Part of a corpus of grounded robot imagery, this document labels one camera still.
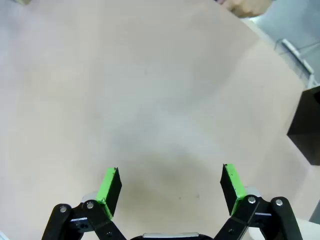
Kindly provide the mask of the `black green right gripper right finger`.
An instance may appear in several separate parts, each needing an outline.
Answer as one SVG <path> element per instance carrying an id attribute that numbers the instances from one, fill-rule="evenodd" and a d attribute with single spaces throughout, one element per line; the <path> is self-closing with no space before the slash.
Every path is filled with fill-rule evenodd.
<path id="1" fill-rule="evenodd" d="M 215 240 L 240 240 L 248 228 L 257 228 L 265 240 L 301 240 L 303 238 L 290 202 L 283 196 L 264 200 L 246 192 L 233 164 L 224 164 L 220 184 L 229 211 L 229 219 Z"/>

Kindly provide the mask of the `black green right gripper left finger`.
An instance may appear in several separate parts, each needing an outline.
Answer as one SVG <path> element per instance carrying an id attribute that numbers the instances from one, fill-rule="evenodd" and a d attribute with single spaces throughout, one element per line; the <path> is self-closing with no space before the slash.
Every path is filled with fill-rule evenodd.
<path id="1" fill-rule="evenodd" d="M 121 188 L 119 169 L 108 168 L 95 197 L 76 207 L 60 203 L 52 209 L 42 239 L 80 240 L 84 233 L 94 232 L 100 240 L 124 240 L 112 221 Z"/>

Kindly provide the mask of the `person's left hand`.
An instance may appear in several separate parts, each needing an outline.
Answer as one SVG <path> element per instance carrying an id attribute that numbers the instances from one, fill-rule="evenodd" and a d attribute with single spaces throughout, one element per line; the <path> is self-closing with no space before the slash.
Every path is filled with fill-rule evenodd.
<path id="1" fill-rule="evenodd" d="M 272 0 L 226 0 L 223 5 L 239 18 L 251 18 L 263 15 L 272 3 Z"/>

